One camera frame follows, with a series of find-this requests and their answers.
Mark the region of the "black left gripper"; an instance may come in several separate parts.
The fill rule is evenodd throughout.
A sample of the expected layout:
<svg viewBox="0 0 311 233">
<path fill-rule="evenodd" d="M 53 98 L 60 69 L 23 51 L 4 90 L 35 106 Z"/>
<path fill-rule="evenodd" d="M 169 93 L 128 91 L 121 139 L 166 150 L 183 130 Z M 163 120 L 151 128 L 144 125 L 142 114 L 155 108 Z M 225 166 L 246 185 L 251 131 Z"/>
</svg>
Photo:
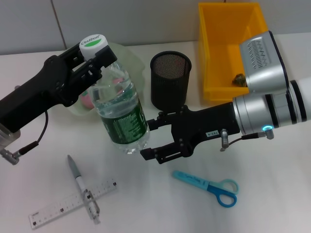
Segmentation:
<svg viewBox="0 0 311 233">
<path fill-rule="evenodd" d="M 101 69 L 116 60 L 112 49 L 105 46 L 73 72 L 84 62 L 79 45 L 51 56 L 38 74 L 0 100 L 0 123 L 15 133 L 55 105 L 73 105 L 80 94 L 102 77 Z"/>
</svg>

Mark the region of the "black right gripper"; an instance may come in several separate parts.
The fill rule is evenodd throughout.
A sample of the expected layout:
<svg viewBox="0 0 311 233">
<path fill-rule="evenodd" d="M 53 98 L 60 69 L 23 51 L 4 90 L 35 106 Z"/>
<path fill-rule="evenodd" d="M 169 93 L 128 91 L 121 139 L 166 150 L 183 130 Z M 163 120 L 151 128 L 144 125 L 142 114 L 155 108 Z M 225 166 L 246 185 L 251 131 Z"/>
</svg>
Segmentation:
<svg viewBox="0 0 311 233">
<path fill-rule="evenodd" d="M 200 111 L 191 111 L 183 105 L 174 111 L 160 111 L 156 119 L 150 119 L 147 123 L 150 131 L 172 125 L 175 142 L 140 151 L 146 161 L 156 159 L 159 164 L 192 156 L 198 144 L 219 138 L 221 130 L 226 130 L 229 135 L 240 132 L 232 102 Z"/>
</svg>

